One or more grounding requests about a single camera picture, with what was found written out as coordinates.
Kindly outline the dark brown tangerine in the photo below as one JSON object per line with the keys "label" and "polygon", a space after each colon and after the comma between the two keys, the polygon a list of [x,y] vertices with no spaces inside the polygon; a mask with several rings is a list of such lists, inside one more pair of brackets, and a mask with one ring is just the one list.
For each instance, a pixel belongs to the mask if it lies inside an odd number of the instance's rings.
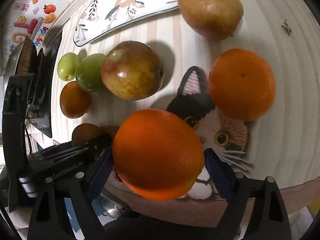
{"label": "dark brown tangerine", "polygon": [[103,133],[103,130],[94,124],[80,124],[73,130],[72,146],[76,147],[84,145],[86,142],[102,135]]}

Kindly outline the small tangerine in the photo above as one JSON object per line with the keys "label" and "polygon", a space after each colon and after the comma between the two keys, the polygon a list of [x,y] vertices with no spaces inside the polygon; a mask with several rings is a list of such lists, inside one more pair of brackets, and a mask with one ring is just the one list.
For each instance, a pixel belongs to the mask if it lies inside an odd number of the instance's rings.
{"label": "small tangerine", "polygon": [[91,96],[76,81],[67,83],[60,94],[60,108],[70,119],[82,117],[91,105]]}

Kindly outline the small green plum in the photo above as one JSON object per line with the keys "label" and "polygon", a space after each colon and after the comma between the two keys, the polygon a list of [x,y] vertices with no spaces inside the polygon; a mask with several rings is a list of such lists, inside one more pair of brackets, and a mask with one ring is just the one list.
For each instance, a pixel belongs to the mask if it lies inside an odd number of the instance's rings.
{"label": "small green plum", "polygon": [[78,55],[69,52],[61,57],[57,65],[58,77],[63,81],[72,81],[75,78],[76,69],[79,66]]}

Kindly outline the large green plum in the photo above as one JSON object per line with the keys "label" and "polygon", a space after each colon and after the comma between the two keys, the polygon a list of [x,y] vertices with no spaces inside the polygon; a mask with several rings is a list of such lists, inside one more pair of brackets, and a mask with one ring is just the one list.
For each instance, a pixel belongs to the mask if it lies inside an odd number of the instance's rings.
{"label": "large green plum", "polygon": [[93,93],[105,87],[100,74],[105,57],[104,54],[96,53],[85,57],[80,62],[76,69],[76,81],[81,89]]}

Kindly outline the large orange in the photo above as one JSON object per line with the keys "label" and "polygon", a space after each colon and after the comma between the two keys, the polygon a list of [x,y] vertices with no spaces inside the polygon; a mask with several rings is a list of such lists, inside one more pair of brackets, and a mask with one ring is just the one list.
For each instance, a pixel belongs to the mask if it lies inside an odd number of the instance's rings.
{"label": "large orange", "polygon": [[187,194],[204,167],[203,147],[194,130],[161,109],[128,116],[116,133],[112,154],[123,183],[156,201]]}

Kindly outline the red green apple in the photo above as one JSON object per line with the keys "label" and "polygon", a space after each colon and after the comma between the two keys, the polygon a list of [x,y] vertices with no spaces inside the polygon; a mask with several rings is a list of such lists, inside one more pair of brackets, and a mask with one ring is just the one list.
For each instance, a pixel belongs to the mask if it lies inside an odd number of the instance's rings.
{"label": "red green apple", "polygon": [[112,94],[125,100],[142,100],[161,88],[164,64],[147,44],[124,41],[106,55],[100,75]]}

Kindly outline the tan mango fruit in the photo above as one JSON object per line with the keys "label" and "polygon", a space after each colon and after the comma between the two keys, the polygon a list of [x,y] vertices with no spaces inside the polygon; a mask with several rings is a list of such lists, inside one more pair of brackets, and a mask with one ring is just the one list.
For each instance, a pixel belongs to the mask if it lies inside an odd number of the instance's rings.
{"label": "tan mango fruit", "polygon": [[244,15],[240,0],[178,0],[177,3],[185,22],[212,40],[230,37]]}

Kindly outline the small green stem scrap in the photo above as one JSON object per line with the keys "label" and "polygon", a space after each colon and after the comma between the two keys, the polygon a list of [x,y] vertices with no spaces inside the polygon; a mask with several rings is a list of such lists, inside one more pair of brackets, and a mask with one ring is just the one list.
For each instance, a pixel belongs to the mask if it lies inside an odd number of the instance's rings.
{"label": "small green stem scrap", "polygon": [[290,26],[287,23],[287,19],[282,23],[281,27],[286,31],[286,33],[290,36],[292,33],[292,30]]}

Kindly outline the floral oval plate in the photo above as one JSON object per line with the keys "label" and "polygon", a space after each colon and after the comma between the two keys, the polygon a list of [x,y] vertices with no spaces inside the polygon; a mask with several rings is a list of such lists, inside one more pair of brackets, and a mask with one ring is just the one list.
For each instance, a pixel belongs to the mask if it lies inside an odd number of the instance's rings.
{"label": "floral oval plate", "polygon": [[73,42],[82,47],[118,28],[177,9],[177,0],[93,0],[83,11]]}

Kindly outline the striped cat table mat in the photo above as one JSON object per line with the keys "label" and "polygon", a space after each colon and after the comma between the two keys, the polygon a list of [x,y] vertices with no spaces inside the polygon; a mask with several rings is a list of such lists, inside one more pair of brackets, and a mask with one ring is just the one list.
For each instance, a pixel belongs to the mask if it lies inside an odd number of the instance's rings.
{"label": "striped cat table mat", "polygon": [[[283,195],[288,213],[319,197],[319,23],[303,0],[240,0],[244,16],[236,33],[220,42],[195,33],[177,11],[153,16],[84,46],[87,54],[108,53],[118,43],[136,40],[151,46],[165,61],[163,87],[140,101],[125,101],[108,90],[92,96],[89,112],[67,119],[59,98],[65,83],[52,81],[52,134],[70,141],[78,124],[119,125],[132,112],[165,109],[175,97],[187,69],[198,66],[206,73],[223,52],[242,48],[264,58],[276,80],[273,106],[248,124],[246,159],[248,177],[272,176]],[[281,27],[287,19],[292,33]]]}

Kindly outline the colourful fruit wall sticker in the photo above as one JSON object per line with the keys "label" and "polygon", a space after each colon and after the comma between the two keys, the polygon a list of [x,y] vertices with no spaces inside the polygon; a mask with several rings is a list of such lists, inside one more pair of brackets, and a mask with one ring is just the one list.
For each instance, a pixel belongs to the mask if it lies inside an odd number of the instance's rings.
{"label": "colourful fruit wall sticker", "polygon": [[11,34],[10,51],[26,38],[30,39],[36,48],[44,42],[50,27],[57,20],[57,7],[52,3],[43,3],[41,0],[29,0],[28,3],[16,2],[14,11],[18,15],[10,27]]}

